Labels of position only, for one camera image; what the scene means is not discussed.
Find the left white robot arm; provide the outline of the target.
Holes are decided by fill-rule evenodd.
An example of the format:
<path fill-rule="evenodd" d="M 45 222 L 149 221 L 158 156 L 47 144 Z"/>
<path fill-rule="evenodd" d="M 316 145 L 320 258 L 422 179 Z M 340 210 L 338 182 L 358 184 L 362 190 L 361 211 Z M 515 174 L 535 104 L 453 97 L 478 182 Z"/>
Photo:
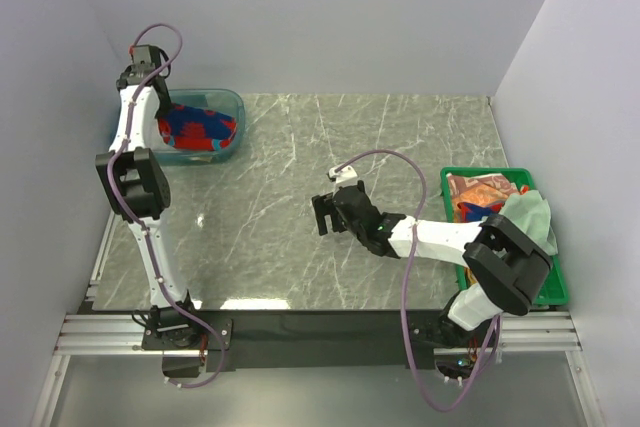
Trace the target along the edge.
<path fill-rule="evenodd" d="M 169 56 L 159 47 L 130 48 L 131 64 L 116 87 L 121 109 L 114 140 L 98 154 L 95 167 L 113 212 L 130 229 L 138 246 L 149 283 L 151 307 L 133 320 L 144 328 L 148 349 L 188 349 L 201 336 L 201 324 L 187 314 L 193 304 L 169 248 L 166 219 L 171 204 L 169 182 L 152 150 L 160 140 L 159 113 L 171 110 L 162 70 Z"/>

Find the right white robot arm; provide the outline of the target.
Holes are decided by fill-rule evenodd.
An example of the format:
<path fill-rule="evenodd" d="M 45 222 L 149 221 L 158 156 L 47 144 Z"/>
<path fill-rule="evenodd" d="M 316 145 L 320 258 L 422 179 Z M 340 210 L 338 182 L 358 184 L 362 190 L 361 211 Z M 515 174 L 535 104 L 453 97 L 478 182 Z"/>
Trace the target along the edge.
<path fill-rule="evenodd" d="M 362 181 L 311 199 L 318 232 L 348 232 L 379 257 L 428 258 L 468 268 L 476 279 L 455 294 L 438 319 L 419 330 L 438 347 L 461 347 L 486 321 L 526 315 L 551 272 L 553 261 L 511 220 L 447 223 L 381 212 Z"/>

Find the red and blue cloth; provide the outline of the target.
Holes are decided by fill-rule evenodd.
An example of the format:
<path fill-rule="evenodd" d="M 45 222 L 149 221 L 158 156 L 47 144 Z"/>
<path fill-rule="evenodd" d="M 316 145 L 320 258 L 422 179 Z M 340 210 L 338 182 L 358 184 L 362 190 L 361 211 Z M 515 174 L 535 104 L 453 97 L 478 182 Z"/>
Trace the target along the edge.
<path fill-rule="evenodd" d="M 165 144 L 184 151 L 220 151 L 230 146 L 238 132 L 235 117 L 182 104 L 173 104 L 157 119 L 157 126 Z"/>

